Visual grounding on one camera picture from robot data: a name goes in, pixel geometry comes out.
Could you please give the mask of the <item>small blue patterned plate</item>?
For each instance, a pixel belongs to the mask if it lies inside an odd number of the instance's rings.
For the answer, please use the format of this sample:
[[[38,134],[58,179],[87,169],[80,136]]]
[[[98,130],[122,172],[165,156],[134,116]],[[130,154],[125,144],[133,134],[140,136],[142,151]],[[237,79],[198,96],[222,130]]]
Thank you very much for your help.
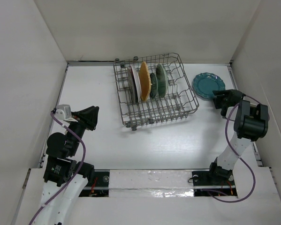
[[[159,84],[158,84],[157,76],[154,73],[150,74],[150,79],[151,79],[150,98],[153,99],[158,94]]]

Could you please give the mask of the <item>woven bamboo tray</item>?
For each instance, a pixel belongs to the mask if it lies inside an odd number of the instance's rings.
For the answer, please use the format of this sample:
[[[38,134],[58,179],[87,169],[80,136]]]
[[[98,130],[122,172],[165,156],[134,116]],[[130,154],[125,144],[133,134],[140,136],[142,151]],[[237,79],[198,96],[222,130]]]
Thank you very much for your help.
[[[148,66],[145,61],[142,62],[138,74],[141,83],[141,100],[146,101],[150,95],[152,83],[151,83]]]

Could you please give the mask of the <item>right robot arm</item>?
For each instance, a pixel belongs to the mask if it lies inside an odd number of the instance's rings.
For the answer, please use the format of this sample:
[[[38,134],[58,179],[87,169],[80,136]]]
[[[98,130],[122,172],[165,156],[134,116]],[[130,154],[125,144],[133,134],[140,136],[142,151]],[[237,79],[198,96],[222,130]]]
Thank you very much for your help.
[[[214,105],[226,116],[232,107],[225,125],[226,149],[211,163],[207,179],[212,184],[226,181],[232,175],[234,166],[251,142],[263,138],[268,131],[268,106],[251,105],[238,90],[214,90]]]

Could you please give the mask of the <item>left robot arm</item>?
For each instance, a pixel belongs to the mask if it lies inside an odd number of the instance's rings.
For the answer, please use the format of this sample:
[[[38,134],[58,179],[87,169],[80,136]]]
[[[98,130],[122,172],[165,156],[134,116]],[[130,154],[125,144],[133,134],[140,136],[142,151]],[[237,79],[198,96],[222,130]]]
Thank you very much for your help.
[[[82,137],[98,123],[99,107],[90,106],[73,112],[70,105],[58,105],[52,119],[65,133],[56,132],[47,139],[47,163],[39,209],[31,225],[65,225],[84,187],[95,179],[95,169],[86,163],[86,145]]]

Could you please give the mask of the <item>grey reindeer plate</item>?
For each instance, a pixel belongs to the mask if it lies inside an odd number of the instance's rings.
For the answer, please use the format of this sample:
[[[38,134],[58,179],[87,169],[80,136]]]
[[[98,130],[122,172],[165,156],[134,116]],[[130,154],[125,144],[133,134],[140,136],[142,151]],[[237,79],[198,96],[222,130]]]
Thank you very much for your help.
[[[127,75],[128,75],[129,90],[130,90],[130,94],[131,94],[131,101],[133,104],[135,104],[137,101],[137,91],[136,91],[136,86],[135,86],[135,82],[134,82],[134,77],[133,77],[130,69],[127,70]]]

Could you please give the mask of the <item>red and teal floral plate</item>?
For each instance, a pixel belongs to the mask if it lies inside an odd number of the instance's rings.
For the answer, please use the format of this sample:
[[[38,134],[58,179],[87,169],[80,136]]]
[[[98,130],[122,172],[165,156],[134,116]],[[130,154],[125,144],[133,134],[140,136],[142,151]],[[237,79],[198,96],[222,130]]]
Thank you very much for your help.
[[[136,69],[131,66],[131,72],[132,72],[132,75],[134,77],[134,82],[135,82],[135,85],[136,85],[136,91],[137,91],[137,98],[138,98],[138,101],[141,100],[141,83],[140,83],[140,80],[139,80],[139,75],[138,75],[138,72],[136,71]]]

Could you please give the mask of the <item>light green flower plate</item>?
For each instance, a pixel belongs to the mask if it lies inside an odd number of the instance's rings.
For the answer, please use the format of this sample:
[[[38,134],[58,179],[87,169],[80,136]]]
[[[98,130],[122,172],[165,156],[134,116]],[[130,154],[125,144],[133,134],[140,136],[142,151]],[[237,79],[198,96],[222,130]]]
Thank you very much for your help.
[[[161,64],[156,66],[156,77],[158,79],[159,96],[164,98],[168,90],[168,77],[165,68]]]

